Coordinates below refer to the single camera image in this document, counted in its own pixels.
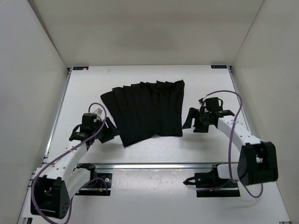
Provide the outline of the black pleated skirt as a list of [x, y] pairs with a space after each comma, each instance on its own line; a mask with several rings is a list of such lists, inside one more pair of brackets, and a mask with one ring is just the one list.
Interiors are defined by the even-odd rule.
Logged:
[[124, 147], [155, 135], [181, 137], [185, 83], [140, 82], [101, 95]]

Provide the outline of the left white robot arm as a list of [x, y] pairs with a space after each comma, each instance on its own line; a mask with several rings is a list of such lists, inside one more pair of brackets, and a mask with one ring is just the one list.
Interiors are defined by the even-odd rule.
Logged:
[[73, 197], [85, 188], [104, 189], [104, 195], [108, 196], [110, 178], [98, 175], [94, 164], [79, 160], [96, 140], [105, 143], [116, 135], [117, 128], [109, 118], [100, 119], [94, 113], [84, 113], [63, 154], [42, 168], [32, 181], [31, 214], [44, 215], [47, 219], [69, 217]]

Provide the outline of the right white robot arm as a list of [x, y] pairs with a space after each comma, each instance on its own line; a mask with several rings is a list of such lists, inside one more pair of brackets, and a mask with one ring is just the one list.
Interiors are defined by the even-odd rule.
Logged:
[[217, 165], [209, 176], [210, 183], [220, 187], [226, 179], [240, 181], [243, 185], [275, 182], [278, 179], [276, 148], [252, 135], [230, 110], [205, 112], [190, 108], [183, 128], [194, 127], [195, 133], [207, 133], [214, 125], [229, 138], [229, 148], [234, 145], [240, 152], [238, 164]]

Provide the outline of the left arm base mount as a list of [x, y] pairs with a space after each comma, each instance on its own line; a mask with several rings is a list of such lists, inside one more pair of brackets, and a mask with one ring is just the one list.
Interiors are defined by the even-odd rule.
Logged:
[[77, 196], [110, 196], [113, 170], [112, 169], [96, 169], [96, 174], [93, 178], [97, 177], [97, 180], [89, 183], [84, 188], [77, 192]]

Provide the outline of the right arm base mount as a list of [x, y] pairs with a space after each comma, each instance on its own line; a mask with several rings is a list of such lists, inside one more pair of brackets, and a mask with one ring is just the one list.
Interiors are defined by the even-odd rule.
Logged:
[[213, 170], [195, 173], [193, 177], [184, 180], [183, 184], [195, 186], [197, 198], [241, 196], [237, 183], [232, 183], [230, 179], [221, 179]]

